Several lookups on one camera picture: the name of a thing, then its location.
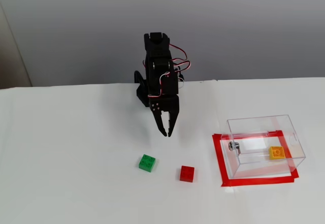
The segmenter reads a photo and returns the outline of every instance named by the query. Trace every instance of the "robotic arm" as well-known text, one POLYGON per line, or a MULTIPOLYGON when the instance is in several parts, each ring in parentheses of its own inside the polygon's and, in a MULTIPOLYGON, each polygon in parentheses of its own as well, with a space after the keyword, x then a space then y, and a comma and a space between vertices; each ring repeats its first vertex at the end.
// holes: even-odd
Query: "robotic arm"
MULTIPOLYGON (((179 68, 180 65, 175 64, 175 59, 172 59, 169 51, 170 39, 166 34, 150 33, 150 36, 149 34, 145 34, 144 43, 147 51, 144 62, 147 79, 144 80, 140 72, 135 71, 135 83, 140 84, 137 89, 137 97, 146 107, 150 108, 158 129, 165 137, 167 133, 161 119, 161 111, 169 112, 168 137, 170 137, 179 113, 179 99, 177 94, 178 74, 181 71, 179 68)), ((188 69, 190 62, 183 61, 182 64, 188 62, 189 65, 186 68, 188 69)))

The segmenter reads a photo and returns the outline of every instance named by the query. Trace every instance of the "gray wall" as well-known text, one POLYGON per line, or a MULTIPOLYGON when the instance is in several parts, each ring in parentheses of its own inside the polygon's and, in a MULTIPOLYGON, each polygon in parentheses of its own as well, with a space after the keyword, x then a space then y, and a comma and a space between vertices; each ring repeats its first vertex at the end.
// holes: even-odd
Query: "gray wall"
POLYGON ((0 89, 29 86, 24 63, 0 4, 0 89))
POLYGON ((325 76, 325 0, 0 1, 34 86, 132 82, 151 31, 187 80, 325 76))

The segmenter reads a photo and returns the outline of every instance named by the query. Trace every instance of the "white wire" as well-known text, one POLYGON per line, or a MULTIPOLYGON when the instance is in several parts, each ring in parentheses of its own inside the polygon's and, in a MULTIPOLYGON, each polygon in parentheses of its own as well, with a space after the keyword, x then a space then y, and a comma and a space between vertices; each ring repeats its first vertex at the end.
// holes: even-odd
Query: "white wire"
POLYGON ((159 84, 160 84, 160 95, 148 95, 149 98, 157 98, 157 97, 160 97, 161 94, 162 94, 162 89, 161 89, 161 78, 163 75, 168 75, 170 72, 165 72, 164 74, 162 74, 159 78, 159 84))
POLYGON ((182 78, 178 78, 178 79, 183 81, 183 86, 182 87, 184 87, 184 85, 185 85, 184 79, 182 79, 182 78))

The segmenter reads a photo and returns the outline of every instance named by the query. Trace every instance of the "clear plastic box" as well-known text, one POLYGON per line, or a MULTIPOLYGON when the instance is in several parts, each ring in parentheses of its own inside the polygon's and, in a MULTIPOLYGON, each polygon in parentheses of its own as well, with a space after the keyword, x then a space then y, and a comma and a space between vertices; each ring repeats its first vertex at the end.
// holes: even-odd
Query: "clear plastic box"
POLYGON ((288 115, 227 120, 220 142, 229 179, 287 176, 305 159, 288 115))

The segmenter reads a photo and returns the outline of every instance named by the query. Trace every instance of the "white table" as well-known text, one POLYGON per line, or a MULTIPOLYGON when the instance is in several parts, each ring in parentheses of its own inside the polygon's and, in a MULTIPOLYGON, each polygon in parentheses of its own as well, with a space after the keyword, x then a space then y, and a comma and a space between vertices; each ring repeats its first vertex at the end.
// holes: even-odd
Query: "white table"
POLYGON ((0 90, 0 223, 322 222, 325 79, 186 82, 171 138, 136 88, 0 90), (221 188, 212 134, 226 119, 279 114, 307 157, 300 178, 221 188), (151 173, 138 169, 144 153, 151 173), (194 183, 178 180, 182 165, 196 168, 194 183))

